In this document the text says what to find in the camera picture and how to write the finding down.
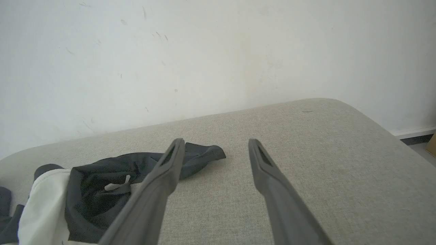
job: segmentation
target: gray sofa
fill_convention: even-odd
[[[160,244],[273,244],[253,184],[248,139],[259,139],[335,244],[436,244],[436,168],[353,107],[304,99],[27,149],[0,161],[0,186],[25,204],[41,165],[66,168],[177,137],[227,158],[170,196]]]

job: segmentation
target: white fabric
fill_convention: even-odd
[[[55,169],[35,180],[20,219],[20,245],[89,244],[68,241],[65,199],[69,176],[69,169]]]

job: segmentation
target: white wall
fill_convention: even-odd
[[[310,97],[436,127],[434,0],[5,0],[0,54],[0,159]]]

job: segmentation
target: black cloth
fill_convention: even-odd
[[[59,165],[56,165],[56,164],[42,165],[41,167],[37,168],[35,173],[33,174],[33,181],[35,182],[35,180],[38,177],[40,177],[42,174],[44,174],[45,172],[55,170],[55,169],[64,169],[64,168],[59,166]]]
[[[70,231],[68,239],[97,243],[127,203],[131,195],[129,184],[141,182],[162,155],[130,153],[72,168],[65,204],[65,219]],[[180,179],[190,177],[209,162],[223,158],[224,151],[218,146],[186,143]],[[125,183],[127,175],[130,175],[129,184],[112,191],[105,190],[110,183]]]
[[[17,205],[12,217],[9,216],[12,193],[0,187],[0,244],[18,242],[18,223],[24,206]]]

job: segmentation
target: floor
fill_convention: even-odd
[[[419,155],[424,157],[427,161],[429,161],[433,166],[436,167],[436,157],[426,151],[427,143],[421,143],[416,145],[409,146],[412,150],[416,151]]]

